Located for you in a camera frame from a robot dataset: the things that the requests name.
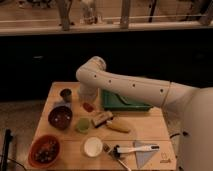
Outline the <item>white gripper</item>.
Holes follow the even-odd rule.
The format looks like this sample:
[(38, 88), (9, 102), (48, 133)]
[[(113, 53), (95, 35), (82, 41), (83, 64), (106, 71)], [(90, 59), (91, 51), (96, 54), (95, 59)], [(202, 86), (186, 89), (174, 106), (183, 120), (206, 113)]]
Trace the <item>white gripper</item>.
[(98, 95), (98, 89), (81, 84), (77, 91), (81, 103), (93, 103)]

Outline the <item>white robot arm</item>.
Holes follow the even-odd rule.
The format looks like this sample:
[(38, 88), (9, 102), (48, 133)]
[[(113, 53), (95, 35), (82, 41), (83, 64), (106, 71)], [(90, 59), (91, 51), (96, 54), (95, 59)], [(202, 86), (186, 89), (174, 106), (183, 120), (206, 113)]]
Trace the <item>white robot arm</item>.
[(181, 135), (177, 168), (213, 171), (213, 87), (197, 88), (170, 81), (113, 74), (94, 56), (76, 71), (79, 101), (92, 105), (100, 89), (178, 114)]

